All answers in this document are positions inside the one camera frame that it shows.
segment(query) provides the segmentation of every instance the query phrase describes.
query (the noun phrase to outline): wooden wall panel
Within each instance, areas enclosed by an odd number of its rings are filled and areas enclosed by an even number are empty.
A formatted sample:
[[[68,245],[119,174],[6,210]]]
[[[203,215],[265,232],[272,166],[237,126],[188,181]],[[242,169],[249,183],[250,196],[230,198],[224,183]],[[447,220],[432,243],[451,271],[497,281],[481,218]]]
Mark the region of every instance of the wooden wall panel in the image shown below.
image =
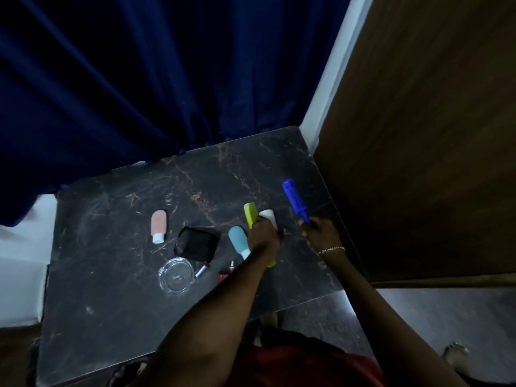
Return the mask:
[[[315,160],[371,281],[516,272],[516,0],[375,0]]]

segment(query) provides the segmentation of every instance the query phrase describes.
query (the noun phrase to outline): marble table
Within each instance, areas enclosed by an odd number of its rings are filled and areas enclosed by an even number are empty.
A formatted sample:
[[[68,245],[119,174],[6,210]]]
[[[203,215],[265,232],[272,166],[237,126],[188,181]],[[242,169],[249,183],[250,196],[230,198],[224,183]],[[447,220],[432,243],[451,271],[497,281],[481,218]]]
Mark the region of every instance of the marble table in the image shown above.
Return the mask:
[[[44,306],[38,385],[55,385],[156,350],[172,326],[216,286],[217,272],[238,265],[228,230],[246,228],[243,205],[274,210],[285,240],[267,269],[250,318],[341,290],[301,237],[281,182],[293,178],[311,213],[336,223],[358,266],[344,225],[296,127],[192,150],[144,166],[80,180],[58,195]],[[163,244],[150,218],[168,214]],[[167,296],[158,269],[174,257],[184,226],[220,234],[210,270],[184,293]]]

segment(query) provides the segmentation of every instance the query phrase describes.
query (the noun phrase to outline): person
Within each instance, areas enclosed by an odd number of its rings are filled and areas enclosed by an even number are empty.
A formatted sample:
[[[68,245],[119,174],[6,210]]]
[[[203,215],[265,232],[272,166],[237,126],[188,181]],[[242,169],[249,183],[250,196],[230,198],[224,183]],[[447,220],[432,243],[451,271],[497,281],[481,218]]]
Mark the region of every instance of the person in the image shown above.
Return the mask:
[[[272,223],[260,218],[249,230],[248,259],[172,328],[131,387],[467,386],[347,259],[333,223],[312,220],[317,229],[301,222],[302,234],[341,282],[378,364],[274,328],[261,347],[240,346],[261,276],[281,246]]]

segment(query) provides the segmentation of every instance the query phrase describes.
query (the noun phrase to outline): gold bracelet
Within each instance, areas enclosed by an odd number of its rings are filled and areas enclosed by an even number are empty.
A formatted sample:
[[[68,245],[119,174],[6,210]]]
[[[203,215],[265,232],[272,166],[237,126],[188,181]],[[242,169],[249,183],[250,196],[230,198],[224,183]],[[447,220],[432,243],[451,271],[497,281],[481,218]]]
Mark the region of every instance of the gold bracelet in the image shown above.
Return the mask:
[[[319,251],[319,255],[324,254],[325,252],[328,252],[328,251],[333,251],[333,250],[346,251],[346,249],[344,247],[330,247],[328,249],[324,249],[324,250]]]

